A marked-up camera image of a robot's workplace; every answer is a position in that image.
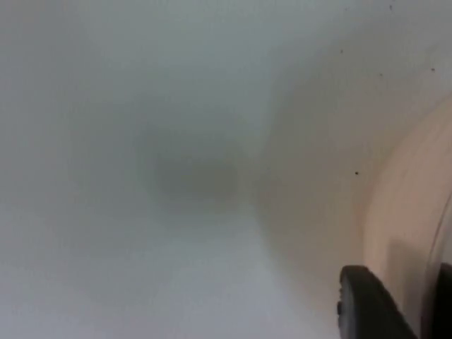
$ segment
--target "black object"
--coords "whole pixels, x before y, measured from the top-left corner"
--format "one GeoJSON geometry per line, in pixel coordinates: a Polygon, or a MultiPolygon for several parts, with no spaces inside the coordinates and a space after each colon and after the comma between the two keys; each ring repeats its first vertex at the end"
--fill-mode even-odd
{"type": "Polygon", "coordinates": [[[416,339],[389,292],[368,268],[345,266],[340,284],[342,339],[416,339]]]}
{"type": "MultiPolygon", "coordinates": [[[[342,339],[416,339],[381,281],[365,266],[340,272],[338,323],[342,339]]],[[[436,286],[432,339],[452,338],[452,266],[443,263],[436,286]]]]}

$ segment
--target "black plastic part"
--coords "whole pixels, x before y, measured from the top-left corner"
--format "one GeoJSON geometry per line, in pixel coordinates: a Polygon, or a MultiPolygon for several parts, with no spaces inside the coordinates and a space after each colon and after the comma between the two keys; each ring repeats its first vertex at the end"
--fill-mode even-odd
{"type": "Polygon", "coordinates": [[[345,266],[340,284],[342,339],[416,339],[389,292],[368,268],[345,266]]]}
{"type": "Polygon", "coordinates": [[[441,265],[433,313],[432,339],[452,338],[452,266],[441,265]]]}

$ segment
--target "gray wall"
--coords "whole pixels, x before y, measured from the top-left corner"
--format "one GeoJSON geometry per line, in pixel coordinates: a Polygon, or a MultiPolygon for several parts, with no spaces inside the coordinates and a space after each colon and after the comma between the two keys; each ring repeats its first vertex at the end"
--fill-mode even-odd
{"type": "Polygon", "coordinates": [[[3,0],[1,337],[337,338],[371,178],[452,90],[451,11],[3,0]]]}

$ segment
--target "beige curved surface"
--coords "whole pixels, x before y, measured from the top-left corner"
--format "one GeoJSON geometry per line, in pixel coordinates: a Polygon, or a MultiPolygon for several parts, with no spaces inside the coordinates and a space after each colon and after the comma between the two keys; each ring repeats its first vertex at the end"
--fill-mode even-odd
{"type": "Polygon", "coordinates": [[[364,224],[364,262],[412,329],[425,337],[432,286],[452,222],[452,99],[400,144],[376,182],[364,224]]]}

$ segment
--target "white surface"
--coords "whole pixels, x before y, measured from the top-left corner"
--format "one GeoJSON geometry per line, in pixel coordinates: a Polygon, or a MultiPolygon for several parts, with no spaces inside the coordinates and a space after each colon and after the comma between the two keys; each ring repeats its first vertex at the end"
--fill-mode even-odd
{"type": "Polygon", "coordinates": [[[2,338],[336,338],[369,182],[452,90],[451,10],[3,0],[2,338]]]}

